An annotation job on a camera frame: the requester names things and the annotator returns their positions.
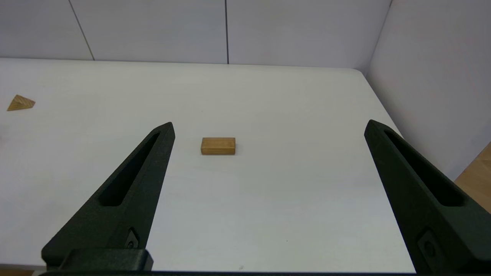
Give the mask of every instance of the white table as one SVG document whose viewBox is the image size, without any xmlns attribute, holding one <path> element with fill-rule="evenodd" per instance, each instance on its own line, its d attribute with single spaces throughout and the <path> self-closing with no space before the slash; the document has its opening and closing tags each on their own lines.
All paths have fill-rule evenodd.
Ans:
<svg viewBox="0 0 491 276">
<path fill-rule="evenodd" d="M 10 111 L 15 94 L 36 101 Z M 356 70 L 0 59 L 0 264 L 43 245 L 139 142 L 176 141 L 154 270 L 414 272 L 363 137 L 395 128 Z M 202 156 L 202 137 L 236 137 Z"/>
</svg>

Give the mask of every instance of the wooden block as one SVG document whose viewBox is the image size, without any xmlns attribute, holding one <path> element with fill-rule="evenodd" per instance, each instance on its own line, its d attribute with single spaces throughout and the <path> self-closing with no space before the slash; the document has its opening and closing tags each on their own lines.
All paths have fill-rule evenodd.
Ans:
<svg viewBox="0 0 491 276">
<path fill-rule="evenodd" d="M 10 105 L 8 106 L 7 111 L 19 110 L 19 109 L 30 109 L 34 106 L 35 103 L 36 102 L 31 100 L 31 99 L 24 98 L 23 96 L 20 96 L 20 95 L 15 95 L 14 99 L 12 100 Z"/>
<path fill-rule="evenodd" d="M 235 138 L 210 138 L 201 141 L 201 154 L 235 154 Z"/>
</svg>

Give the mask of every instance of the wooden floor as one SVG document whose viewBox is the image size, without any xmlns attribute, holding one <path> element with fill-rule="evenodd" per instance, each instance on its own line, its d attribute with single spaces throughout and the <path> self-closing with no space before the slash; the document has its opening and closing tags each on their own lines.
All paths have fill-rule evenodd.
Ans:
<svg viewBox="0 0 491 276">
<path fill-rule="evenodd" d="M 491 143 L 455 180 L 455 184 L 491 213 Z"/>
<path fill-rule="evenodd" d="M 33 272 L 32 270 L 2 269 L 0 276 L 31 276 Z"/>
</svg>

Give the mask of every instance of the panel seam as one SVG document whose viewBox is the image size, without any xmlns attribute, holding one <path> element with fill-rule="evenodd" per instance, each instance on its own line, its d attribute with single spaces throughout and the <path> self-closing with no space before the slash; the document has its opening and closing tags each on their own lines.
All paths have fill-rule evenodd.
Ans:
<svg viewBox="0 0 491 276">
<path fill-rule="evenodd" d="M 70 7 L 72 7 L 73 15 L 75 15 L 75 20 L 77 20 L 77 24 L 79 25 L 80 31 L 82 32 L 82 36 L 83 36 L 83 39 L 85 40 L 85 44 L 87 45 L 87 48 L 89 49 L 90 56 L 92 57 L 92 60 L 95 60 L 94 54 L 92 53 L 92 50 L 90 49 L 89 43 L 87 42 L 87 38 L 85 37 L 85 33 L 83 32 L 82 26 L 80 25 L 79 18 L 77 17 L 77 14 L 75 13 L 75 9 L 73 8 L 72 1 L 68 0 L 68 2 L 70 3 Z"/>
</svg>

